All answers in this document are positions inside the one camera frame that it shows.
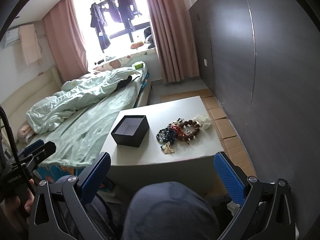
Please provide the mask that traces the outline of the person's left hand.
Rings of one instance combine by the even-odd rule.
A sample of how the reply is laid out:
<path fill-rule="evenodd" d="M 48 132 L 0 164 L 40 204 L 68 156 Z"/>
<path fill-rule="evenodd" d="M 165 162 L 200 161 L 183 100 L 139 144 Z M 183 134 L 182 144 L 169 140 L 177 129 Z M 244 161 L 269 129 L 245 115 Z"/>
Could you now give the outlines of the person's left hand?
<path fill-rule="evenodd" d="M 1 209 L 15 231 L 23 231 L 23 224 L 18 218 L 18 208 L 23 204 L 25 211 L 29 214 L 31 212 L 33 202 L 34 194 L 29 188 L 27 188 L 26 193 L 24 193 L 24 201 L 21 201 L 20 198 L 16 196 L 15 198 L 5 199 L 1 202 Z"/>

